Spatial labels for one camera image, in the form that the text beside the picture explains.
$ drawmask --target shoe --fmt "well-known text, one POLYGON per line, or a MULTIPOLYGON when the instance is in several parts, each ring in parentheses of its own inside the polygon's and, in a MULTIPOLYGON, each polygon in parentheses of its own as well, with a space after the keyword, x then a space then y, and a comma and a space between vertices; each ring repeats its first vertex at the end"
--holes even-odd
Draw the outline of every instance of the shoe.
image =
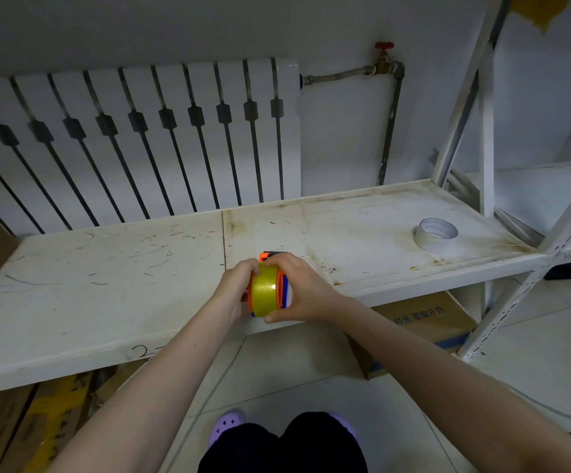
POLYGON ((336 413, 330 413, 329 416, 334 417, 336 420, 338 420, 340 422, 340 424, 345 427, 347 429, 347 431, 349 433, 351 433, 351 435, 353 435, 353 437, 355 438, 355 441, 358 441, 358 436, 355 434, 355 430, 353 429, 353 427, 351 427, 351 425, 349 424, 348 421, 346 421, 344 418, 342 418, 340 415, 336 414, 336 413))
POLYGON ((213 445, 226 430, 243 425, 246 419, 241 410, 230 410, 219 417, 209 434, 209 446, 213 445))

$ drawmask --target black pants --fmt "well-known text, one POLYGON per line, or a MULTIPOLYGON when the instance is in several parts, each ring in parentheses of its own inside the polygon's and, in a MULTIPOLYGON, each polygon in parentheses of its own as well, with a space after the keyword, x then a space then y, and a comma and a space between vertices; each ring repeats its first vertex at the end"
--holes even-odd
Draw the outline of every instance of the black pants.
POLYGON ((205 453, 198 473, 367 472, 358 442, 325 412, 298 415, 280 438, 255 423, 226 430, 205 453))

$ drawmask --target person's right hand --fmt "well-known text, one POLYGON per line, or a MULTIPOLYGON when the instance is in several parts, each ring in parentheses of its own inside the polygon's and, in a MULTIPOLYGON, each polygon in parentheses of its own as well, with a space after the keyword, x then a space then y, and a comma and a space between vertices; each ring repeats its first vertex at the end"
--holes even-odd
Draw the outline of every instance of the person's right hand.
POLYGON ((292 286, 292 304, 274 310, 265 317, 267 324, 282 320, 334 320, 347 298, 339 294, 307 262, 289 252, 276 254, 264 262, 266 267, 277 265, 292 286))

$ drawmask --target white cardboard ring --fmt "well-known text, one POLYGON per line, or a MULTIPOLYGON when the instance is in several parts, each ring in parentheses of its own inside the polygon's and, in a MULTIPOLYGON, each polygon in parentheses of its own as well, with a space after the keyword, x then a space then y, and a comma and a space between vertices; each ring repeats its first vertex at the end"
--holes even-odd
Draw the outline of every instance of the white cardboard ring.
POLYGON ((429 217, 419 222, 415 232, 415 243, 432 254, 443 254, 454 245, 458 229, 454 224, 429 217))

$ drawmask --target white radiator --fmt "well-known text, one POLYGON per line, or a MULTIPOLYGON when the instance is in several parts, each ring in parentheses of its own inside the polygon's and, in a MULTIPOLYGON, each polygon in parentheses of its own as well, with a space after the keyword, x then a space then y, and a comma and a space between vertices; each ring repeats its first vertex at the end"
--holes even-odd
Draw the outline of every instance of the white radiator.
POLYGON ((298 63, 0 78, 0 222, 52 233, 300 197, 298 63))

